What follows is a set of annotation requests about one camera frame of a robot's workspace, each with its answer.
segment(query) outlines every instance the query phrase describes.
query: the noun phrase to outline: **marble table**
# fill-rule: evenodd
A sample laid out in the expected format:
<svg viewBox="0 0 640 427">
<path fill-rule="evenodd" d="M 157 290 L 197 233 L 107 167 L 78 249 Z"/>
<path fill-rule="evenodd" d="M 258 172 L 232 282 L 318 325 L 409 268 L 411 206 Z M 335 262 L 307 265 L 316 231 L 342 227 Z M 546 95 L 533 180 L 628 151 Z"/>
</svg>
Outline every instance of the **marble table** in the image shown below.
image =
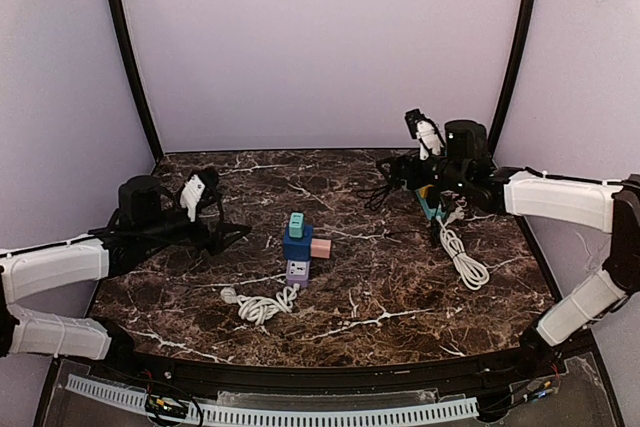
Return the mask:
<svg viewBox="0 0 640 427">
<path fill-rule="evenodd" d="M 452 227 L 491 280 L 460 281 L 430 240 L 415 196 L 393 192 L 371 212 L 354 194 L 382 181 L 375 161 L 398 151 L 308 150 L 169 154 L 155 175 L 176 191 L 197 169 L 221 174 L 227 220 L 253 226 L 221 255 L 169 247 L 101 283 L 91 315 L 112 318 L 137 350 L 253 366 L 381 366 L 449 359 L 517 345 L 552 296 L 515 220 L 475 210 Z M 284 287 L 284 226 L 303 212 L 333 242 L 311 264 L 292 314 L 242 321 L 220 291 L 274 296 Z M 215 209 L 205 220 L 215 222 Z"/>
</svg>

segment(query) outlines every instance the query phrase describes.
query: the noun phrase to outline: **black pole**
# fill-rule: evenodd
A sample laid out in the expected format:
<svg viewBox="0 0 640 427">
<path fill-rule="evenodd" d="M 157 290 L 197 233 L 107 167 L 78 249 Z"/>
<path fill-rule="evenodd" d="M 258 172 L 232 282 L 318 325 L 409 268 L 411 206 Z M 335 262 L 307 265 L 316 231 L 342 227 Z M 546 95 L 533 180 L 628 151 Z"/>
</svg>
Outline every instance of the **black pole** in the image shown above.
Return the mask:
<svg viewBox="0 0 640 427">
<path fill-rule="evenodd" d="M 509 63 L 507 64 L 507 71 L 504 76 L 504 82 L 502 83 L 498 106 L 493 116 L 491 129 L 489 130 L 489 151 L 491 154 L 495 153 L 496 147 L 498 146 L 500 134 L 502 133 L 502 128 L 507 118 L 509 104 L 511 103 L 511 97 L 513 96 L 513 90 L 516 86 L 520 62 L 522 61 L 522 54 L 527 41 L 527 33 L 529 32 L 533 3 L 534 0 L 520 0 L 520 11 L 518 12 L 516 31 L 513 36 L 513 44 L 511 45 Z"/>
<path fill-rule="evenodd" d="M 144 134 L 147 137 L 147 143 L 149 144 L 149 148 L 151 149 L 151 153 L 153 154 L 155 161 L 158 162 L 164 156 L 164 152 L 162 151 L 158 132 L 156 131 L 156 127 L 153 123 L 149 104 L 147 103 L 147 98 L 144 95 L 144 89 L 142 88 L 142 81 L 140 80 L 138 65 L 136 64 L 136 58 L 133 53 L 133 46 L 131 44 L 131 37 L 129 36 L 127 20 L 124 16 L 122 0 L 109 0 L 109 8 L 111 9 L 113 27 L 116 31 L 116 37 L 118 38 L 118 45 L 120 46 L 122 63 L 124 64 L 124 70 L 127 73 L 127 79 L 129 79 L 131 94 L 133 95 L 133 100 L 136 104 L 136 109 L 138 111 L 138 116 L 140 117 L 140 122 L 142 123 Z"/>
</svg>

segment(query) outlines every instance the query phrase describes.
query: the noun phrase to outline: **white slotted strip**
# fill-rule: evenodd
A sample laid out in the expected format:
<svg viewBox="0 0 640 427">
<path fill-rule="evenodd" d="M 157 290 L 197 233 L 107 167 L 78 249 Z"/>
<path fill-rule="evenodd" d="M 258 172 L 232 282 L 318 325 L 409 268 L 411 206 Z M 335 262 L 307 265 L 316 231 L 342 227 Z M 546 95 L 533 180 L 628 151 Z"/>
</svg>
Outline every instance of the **white slotted strip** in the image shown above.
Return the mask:
<svg viewBox="0 0 640 427">
<path fill-rule="evenodd" d="M 66 389 L 122 410 L 147 415 L 146 393 L 142 389 L 118 387 L 76 375 L 69 375 Z M 212 427 L 417 427 L 478 415 L 475 397 L 413 407 L 340 412 L 253 410 L 204 403 L 200 407 L 204 413 L 203 425 Z M 182 422 L 197 425 L 198 421 L 198 411 L 192 403 Z"/>
</svg>

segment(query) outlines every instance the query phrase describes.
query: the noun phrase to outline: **pink block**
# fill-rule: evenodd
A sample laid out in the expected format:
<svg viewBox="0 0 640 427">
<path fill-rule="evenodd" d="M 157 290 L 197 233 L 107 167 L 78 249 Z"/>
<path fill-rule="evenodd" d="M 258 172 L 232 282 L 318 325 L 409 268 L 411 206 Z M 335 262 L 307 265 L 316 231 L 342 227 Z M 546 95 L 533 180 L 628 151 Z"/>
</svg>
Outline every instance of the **pink block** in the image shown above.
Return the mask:
<svg viewBox="0 0 640 427">
<path fill-rule="evenodd" d="M 331 256 L 331 241 L 324 239 L 311 239 L 311 257 L 328 259 Z"/>
</svg>

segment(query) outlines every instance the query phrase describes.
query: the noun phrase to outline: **white cable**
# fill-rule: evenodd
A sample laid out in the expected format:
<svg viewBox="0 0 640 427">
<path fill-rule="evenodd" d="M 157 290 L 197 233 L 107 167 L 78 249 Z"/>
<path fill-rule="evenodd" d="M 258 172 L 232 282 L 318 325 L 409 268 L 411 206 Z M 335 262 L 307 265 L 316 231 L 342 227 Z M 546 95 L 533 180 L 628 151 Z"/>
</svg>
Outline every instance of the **white cable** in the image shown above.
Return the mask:
<svg viewBox="0 0 640 427">
<path fill-rule="evenodd" d="M 489 271 L 483 264 L 467 255 L 462 240 L 447 227 L 454 220 L 461 218 L 461 215 L 464 217 L 462 209 L 458 207 L 445 223 L 440 217 L 436 217 L 440 223 L 440 242 L 453 260 L 453 265 L 460 274 L 464 285 L 470 290 L 478 290 L 489 282 Z"/>
<path fill-rule="evenodd" d="M 242 320 L 262 325 L 278 312 L 290 314 L 293 309 L 293 301 L 298 297 L 299 290 L 300 284 L 294 284 L 293 287 L 287 286 L 282 292 L 276 294 L 275 299 L 272 299 L 262 296 L 236 295 L 233 287 L 225 287 L 220 292 L 220 296 L 227 304 L 237 303 L 240 306 L 238 315 Z"/>
</svg>

